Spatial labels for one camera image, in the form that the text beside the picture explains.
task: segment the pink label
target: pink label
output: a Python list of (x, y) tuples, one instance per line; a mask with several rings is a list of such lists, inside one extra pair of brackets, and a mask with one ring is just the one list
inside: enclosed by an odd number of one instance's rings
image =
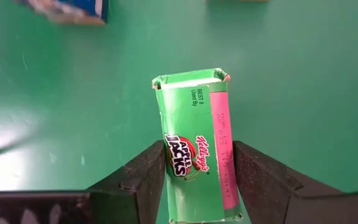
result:
[(227, 92), (210, 93), (210, 98), (223, 208), (230, 209), (239, 203), (239, 195), (237, 192), (236, 173), (234, 172)]

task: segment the blue box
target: blue box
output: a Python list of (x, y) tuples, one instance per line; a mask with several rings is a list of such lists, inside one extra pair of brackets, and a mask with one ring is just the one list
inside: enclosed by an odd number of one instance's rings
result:
[(64, 24), (103, 25), (108, 0), (16, 0), (51, 21)]

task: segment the green table surface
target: green table surface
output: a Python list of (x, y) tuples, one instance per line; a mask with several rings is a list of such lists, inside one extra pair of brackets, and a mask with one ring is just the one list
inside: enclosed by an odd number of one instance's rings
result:
[(162, 138), (152, 78), (213, 67), (234, 139), (358, 190), (355, 0), (112, 0), (105, 27), (0, 0), (0, 190), (90, 186)]

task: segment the black object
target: black object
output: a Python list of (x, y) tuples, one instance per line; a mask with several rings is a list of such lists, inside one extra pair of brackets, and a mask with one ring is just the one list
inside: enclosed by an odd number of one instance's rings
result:
[[(358, 192), (344, 194), (242, 142), (233, 146), (252, 224), (358, 224)], [(164, 175), (163, 142), (157, 141), (86, 190), (0, 192), (0, 224), (154, 224)]]

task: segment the apple jacks logo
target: apple jacks logo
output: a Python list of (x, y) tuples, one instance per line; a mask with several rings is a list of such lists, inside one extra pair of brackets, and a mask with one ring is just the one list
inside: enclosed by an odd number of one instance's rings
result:
[(198, 155), (194, 145), (187, 138), (166, 134), (165, 141), (168, 144), (168, 160), (175, 176), (186, 176), (191, 171), (191, 166), (194, 166), (195, 170), (208, 171), (206, 157), (209, 156), (209, 145), (204, 136), (196, 137)]

